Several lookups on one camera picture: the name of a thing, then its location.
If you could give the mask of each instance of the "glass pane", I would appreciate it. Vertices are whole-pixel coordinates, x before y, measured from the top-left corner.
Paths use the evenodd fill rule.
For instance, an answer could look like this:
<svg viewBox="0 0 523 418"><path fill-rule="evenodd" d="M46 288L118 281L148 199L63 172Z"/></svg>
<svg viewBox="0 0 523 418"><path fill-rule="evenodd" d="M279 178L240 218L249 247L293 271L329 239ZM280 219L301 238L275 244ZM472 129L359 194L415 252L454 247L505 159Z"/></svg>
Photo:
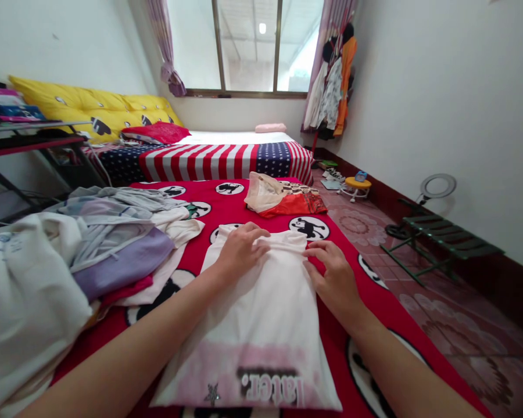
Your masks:
<svg viewBox="0 0 523 418"><path fill-rule="evenodd" d="M273 91L277 0L218 0L227 90Z"/></svg>
<svg viewBox="0 0 523 418"><path fill-rule="evenodd" d="M167 0L174 68L186 88L221 89L213 7L209 0Z"/></svg>
<svg viewBox="0 0 523 418"><path fill-rule="evenodd" d="M307 92L324 0L283 0L277 90Z"/></svg>

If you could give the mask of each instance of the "orange clothing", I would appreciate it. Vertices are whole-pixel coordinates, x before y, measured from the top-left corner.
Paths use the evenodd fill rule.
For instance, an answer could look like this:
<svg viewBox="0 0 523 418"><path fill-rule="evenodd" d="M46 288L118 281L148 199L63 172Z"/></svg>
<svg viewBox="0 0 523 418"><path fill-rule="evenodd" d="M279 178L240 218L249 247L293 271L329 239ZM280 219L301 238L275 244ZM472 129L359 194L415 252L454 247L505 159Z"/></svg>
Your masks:
<svg viewBox="0 0 523 418"><path fill-rule="evenodd" d="M337 116L337 124L333 136L343 134L343 127L345 126L345 119L349 113L347 108L347 90L349 89L350 66L353 63L354 54L356 53L356 39L352 37L343 45L343 69L341 76L341 101L339 102L339 116Z"/></svg>

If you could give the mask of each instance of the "yellow headboard cushion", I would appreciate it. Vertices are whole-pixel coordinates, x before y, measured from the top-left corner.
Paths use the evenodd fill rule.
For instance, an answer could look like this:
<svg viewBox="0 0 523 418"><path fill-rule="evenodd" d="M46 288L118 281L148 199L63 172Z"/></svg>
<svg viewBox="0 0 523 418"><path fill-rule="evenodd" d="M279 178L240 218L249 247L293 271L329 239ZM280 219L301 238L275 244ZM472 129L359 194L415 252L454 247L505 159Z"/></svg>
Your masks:
<svg viewBox="0 0 523 418"><path fill-rule="evenodd" d="M46 83L10 76L14 88L29 105L38 106L48 119L65 122L92 121L78 125L78 131L89 132L92 142L111 142L126 127L173 122L183 126L170 103L157 96L123 96L101 90Z"/></svg>

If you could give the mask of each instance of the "red pillow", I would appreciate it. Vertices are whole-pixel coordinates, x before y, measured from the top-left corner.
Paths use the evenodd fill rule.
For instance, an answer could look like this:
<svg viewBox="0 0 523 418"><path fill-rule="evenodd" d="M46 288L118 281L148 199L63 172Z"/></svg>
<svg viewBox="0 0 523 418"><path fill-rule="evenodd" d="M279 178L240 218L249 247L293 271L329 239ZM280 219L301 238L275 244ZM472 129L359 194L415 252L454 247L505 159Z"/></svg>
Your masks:
<svg viewBox="0 0 523 418"><path fill-rule="evenodd" d="M130 139L139 139L146 142L159 141L166 145L177 143L190 135L186 128L167 122L157 122L155 125L144 127L129 127L122 129L122 135Z"/></svg>

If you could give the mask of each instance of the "human arm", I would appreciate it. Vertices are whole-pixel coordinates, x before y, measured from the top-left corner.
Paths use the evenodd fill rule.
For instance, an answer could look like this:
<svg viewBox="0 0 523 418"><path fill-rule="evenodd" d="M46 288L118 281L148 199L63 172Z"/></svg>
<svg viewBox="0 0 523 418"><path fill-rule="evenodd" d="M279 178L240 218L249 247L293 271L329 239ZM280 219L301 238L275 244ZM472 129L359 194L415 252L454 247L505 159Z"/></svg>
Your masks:
<svg viewBox="0 0 523 418"><path fill-rule="evenodd" d="M189 285L79 364L20 417L123 417L178 351L210 303L268 250L268 231L249 222L233 231L218 260Z"/></svg>
<svg viewBox="0 0 523 418"><path fill-rule="evenodd" d="M353 339L396 416L482 417L364 305L352 268L339 247L329 241L314 242L305 256L317 257L325 265L322 276L312 263L305 261L316 292Z"/></svg>

